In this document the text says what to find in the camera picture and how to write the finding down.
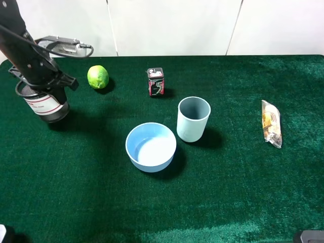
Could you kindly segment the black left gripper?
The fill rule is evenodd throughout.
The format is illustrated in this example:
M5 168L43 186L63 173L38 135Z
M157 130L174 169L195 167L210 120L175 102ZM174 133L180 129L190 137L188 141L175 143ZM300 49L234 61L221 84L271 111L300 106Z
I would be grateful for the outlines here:
M67 101L64 88L76 91L79 87L77 79L63 73L48 54L34 48L30 54L17 61L8 72L33 90L46 92L63 104Z

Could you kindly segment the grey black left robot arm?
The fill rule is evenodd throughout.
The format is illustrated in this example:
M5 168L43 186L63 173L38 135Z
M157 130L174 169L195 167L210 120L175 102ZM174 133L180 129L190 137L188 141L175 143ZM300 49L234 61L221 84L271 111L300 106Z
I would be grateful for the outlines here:
M65 87L76 90L75 78L63 73L57 63L38 46L26 29L16 1L1 1L1 51L32 89L67 101Z

